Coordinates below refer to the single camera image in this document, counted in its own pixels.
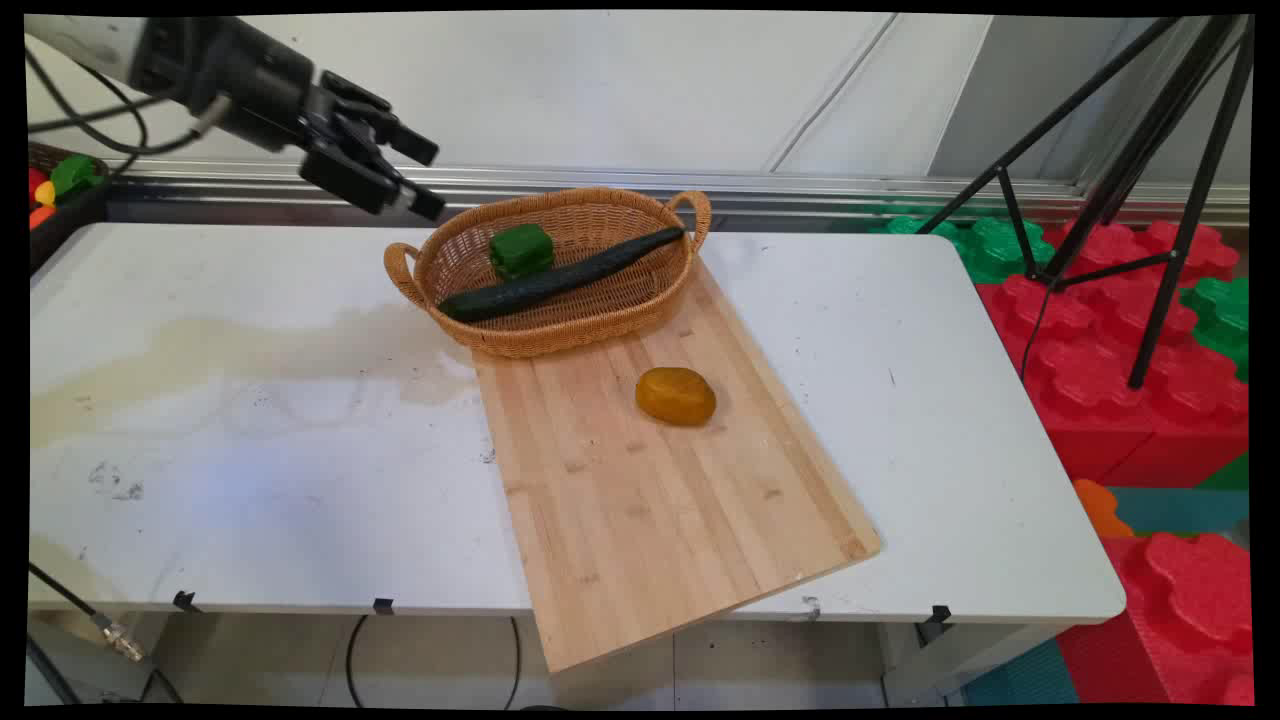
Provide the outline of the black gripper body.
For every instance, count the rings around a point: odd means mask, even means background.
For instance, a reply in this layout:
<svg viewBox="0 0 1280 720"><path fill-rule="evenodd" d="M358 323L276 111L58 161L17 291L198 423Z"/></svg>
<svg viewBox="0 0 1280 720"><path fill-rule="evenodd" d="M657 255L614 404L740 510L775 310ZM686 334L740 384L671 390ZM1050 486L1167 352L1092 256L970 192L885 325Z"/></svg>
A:
<svg viewBox="0 0 1280 720"><path fill-rule="evenodd" d="M338 149L329 72L294 47L232 15L143 20L131 87L172 100L201 117L224 97L216 127L278 152L296 146Z"/></svg>

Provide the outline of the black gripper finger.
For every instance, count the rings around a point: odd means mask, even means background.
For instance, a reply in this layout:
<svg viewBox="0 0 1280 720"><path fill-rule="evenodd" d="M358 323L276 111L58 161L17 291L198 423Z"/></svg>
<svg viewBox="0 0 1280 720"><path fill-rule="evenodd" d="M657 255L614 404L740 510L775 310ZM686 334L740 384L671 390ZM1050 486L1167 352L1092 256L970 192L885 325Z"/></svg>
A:
<svg viewBox="0 0 1280 720"><path fill-rule="evenodd" d="M434 222L445 210L443 197L381 159L358 161L332 143L316 145L305 154L300 177L370 215L408 211Z"/></svg>
<svg viewBox="0 0 1280 720"><path fill-rule="evenodd" d="M323 70L319 88L330 100L330 117L351 128L365 131L378 146L388 145L397 152L430 167L439 146L404 126L384 97L358 86L332 70Z"/></svg>

